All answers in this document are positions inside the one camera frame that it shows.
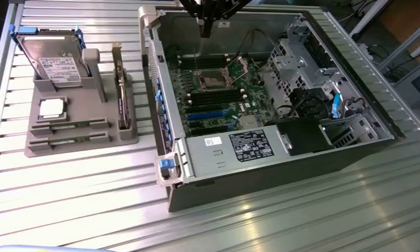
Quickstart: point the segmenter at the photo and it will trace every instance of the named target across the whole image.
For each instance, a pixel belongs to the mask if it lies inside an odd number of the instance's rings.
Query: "hard drive label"
[[[39,58],[39,61],[54,83],[82,81],[73,57]]]
[[[274,156],[274,151],[263,130],[230,135],[237,158],[241,162]]]

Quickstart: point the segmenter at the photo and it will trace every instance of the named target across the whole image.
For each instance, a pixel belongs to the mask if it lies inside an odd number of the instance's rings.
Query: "barcode sticker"
[[[39,58],[49,78],[54,83],[82,81],[75,59],[66,58]]]
[[[215,137],[215,138],[206,138],[206,146],[213,146],[213,145],[219,145],[223,144],[222,138]]]

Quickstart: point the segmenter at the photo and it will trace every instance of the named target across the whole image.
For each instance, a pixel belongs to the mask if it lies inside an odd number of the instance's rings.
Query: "silver metal plate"
[[[125,66],[143,96],[137,17],[145,3],[157,2],[26,1],[26,8],[17,8],[17,22],[46,28],[83,25],[89,47],[101,48],[102,59],[111,43],[123,42]],[[420,124],[335,19],[318,7],[305,9],[329,36],[342,38],[335,41],[342,53],[357,55],[350,62],[407,139],[339,173],[171,214],[166,190],[155,184],[153,123],[150,110],[141,107],[147,104],[137,107],[138,117],[147,117],[138,121],[139,132],[147,134],[138,144],[33,159],[23,155],[34,73],[27,64],[29,74],[22,70],[7,78],[22,67],[14,63],[22,53],[11,42],[0,69],[0,245],[114,251],[420,251]]]

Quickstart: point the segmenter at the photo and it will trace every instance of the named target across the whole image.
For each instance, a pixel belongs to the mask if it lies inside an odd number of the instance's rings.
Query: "white label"
[[[230,27],[231,27],[231,22],[229,21],[218,22],[218,28],[230,28]]]
[[[223,143],[222,138],[217,137],[217,138],[206,138],[206,146],[213,146],[213,145],[219,145]]]
[[[77,128],[75,125],[69,125],[69,126],[59,126],[59,127],[53,127],[53,130],[65,130],[65,129],[73,129]]]
[[[67,143],[75,143],[75,140],[66,140],[66,141],[54,142],[54,143],[50,143],[50,144],[51,145],[61,145],[61,144],[67,144]]]
[[[39,58],[46,73],[54,83],[82,81],[75,59],[67,58]]]

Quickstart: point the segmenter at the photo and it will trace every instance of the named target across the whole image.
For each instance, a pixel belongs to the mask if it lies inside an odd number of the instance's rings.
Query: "ribbed metal surface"
[[[18,10],[22,25],[82,25],[89,47],[102,51],[105,74],[113,70],[111,44],[123,43],[143,135],[135,145],[29,159],[22,149],[34,71],[13,43],[0,92],[0,245],[115,251],[420,251],[420,125],[330,14],[317,7],[306,9],[409,138],[339,173],[167,212],[167,193],[155,183],[139,54],[137,10],[143,3],[154,1],[27,1]]]

